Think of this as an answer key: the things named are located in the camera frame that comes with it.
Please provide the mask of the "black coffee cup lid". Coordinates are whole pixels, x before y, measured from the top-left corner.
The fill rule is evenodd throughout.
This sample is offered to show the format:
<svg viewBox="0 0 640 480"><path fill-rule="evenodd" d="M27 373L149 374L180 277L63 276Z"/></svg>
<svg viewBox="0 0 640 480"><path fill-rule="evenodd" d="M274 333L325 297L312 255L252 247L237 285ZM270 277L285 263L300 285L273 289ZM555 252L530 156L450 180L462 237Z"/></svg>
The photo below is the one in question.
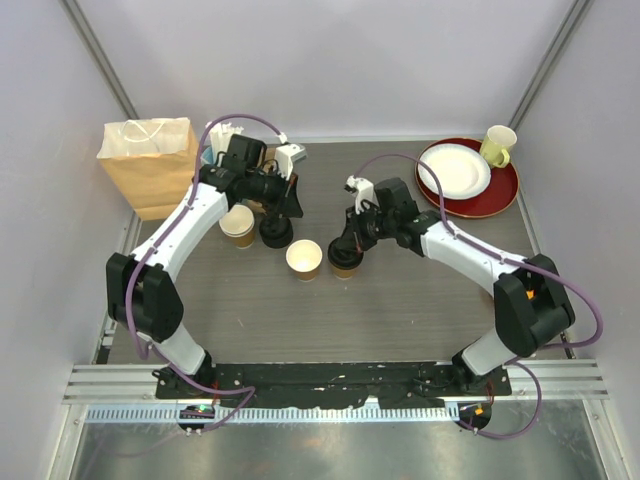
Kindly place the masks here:
<svg viewBox="0 0 640 480"><path fill-rule="evenodd" d="M331 246L328 250L328 259L333 267L341 270L353 270L357 268L364 258L362 252L343 250Z"/></svg>

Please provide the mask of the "brown paper cup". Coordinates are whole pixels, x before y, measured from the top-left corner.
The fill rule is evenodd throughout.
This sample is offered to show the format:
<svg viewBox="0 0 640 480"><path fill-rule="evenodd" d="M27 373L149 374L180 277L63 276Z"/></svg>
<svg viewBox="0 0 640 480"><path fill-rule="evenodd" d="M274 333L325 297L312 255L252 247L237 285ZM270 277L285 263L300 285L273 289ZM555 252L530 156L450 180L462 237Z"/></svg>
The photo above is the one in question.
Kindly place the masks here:
<svg viewBox="0 0 640 480"><path fill-rule="evenodd" d="M358 271L359 264L355 265L336 265L330 264L333 275L340 280L348 280L352 278Z"/></svg>
<svg viewBox="0 0 640 480"><path fill-rule="evenodd" d="M285 259L296 278L308 282L317 277L323 260L323 252L316 242L301 239L288 247Z"/></svg>

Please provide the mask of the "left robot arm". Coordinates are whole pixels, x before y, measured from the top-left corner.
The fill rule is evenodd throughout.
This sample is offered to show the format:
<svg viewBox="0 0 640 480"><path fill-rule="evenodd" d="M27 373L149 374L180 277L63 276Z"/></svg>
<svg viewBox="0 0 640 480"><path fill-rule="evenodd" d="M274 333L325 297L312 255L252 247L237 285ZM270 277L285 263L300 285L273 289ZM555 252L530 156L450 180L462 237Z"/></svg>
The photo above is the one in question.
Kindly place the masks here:
<svg viewBox="0 0 640 480"><path fill-rule="evenodd" d="M106 264L107 306L111 319L126 327L143 352L155 350L178 378L179 388L200 399L215 391L210 353L189 334L175 281L204 235L247 202L260 204L260 223L247 219L235 236L258 230L272 249L293 240L292 221L303 215L297 195L295 163L306 150L285 142L267 159L264 142L231 136L228 147L196 169L184 199L163 224L131 254L113 254Z"/></svg>

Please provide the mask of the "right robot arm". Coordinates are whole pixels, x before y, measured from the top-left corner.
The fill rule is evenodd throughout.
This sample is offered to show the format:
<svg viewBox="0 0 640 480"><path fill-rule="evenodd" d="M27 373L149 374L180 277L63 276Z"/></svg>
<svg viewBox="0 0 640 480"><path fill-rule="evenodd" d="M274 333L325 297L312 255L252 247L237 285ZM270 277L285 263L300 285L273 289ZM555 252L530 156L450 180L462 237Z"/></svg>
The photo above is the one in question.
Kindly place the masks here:
<svg viewBox="0 0 640 480"><path fill-rule="evenodd" d="M573 325L574 310L549 257L501 251L466 235L439 212L420 211L399 178L373 184L351 176L345 189L354 204L345 211L343 232L328 247L336 275L351 277L366 251L393 239L464 275L493 298L493 327L452 358L451 381L460 393L477 393L497 368L531 356Z"/></svg>

